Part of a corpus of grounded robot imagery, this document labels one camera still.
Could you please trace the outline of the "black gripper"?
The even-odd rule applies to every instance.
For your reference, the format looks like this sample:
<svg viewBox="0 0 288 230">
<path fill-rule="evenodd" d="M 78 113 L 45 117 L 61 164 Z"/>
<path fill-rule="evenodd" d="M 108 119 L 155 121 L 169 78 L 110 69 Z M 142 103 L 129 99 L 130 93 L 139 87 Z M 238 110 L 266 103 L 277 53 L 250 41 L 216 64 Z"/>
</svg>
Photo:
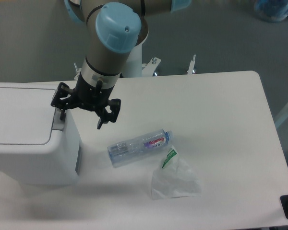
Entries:
<svg viewBox="0 0 288 230">
<path fill-rule="evenodd" d="M 120 113 L 121 99 L 109 100 L 113 88 L 96 88 L 80 74 L 74 89 L 64 82 L 59 83 L 50 105 L 60 111 L 60 120 L 65 119 L 65 111 L 69 109 L 79 107 L 91 112 L 96 110 L 99 117 L 97 129 L 101 129 L 103 124 L 115 123 Z"/>
</svg>

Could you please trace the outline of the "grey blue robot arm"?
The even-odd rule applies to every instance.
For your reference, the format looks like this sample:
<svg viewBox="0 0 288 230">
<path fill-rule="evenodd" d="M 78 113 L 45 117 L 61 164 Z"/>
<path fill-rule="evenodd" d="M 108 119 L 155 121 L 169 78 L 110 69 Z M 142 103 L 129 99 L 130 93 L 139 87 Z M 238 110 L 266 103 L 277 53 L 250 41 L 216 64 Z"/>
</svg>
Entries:
<svg viewBox="0 0 288 230">
<path fill-rule="evenodd" d="M 131 51 L 140 40 L 146 16 L 175 12 L 190 6 L 189 0 L 82 0 L 79 4 L 82 21 L 90 35 L 90 47 L 75 88 L 61 82 L 53 95 L 51 106 L 65 119 L 69 109 L 95 112 L 97 127 L 117 121 L 121 100 L 110 99 Z"/>
</svg>

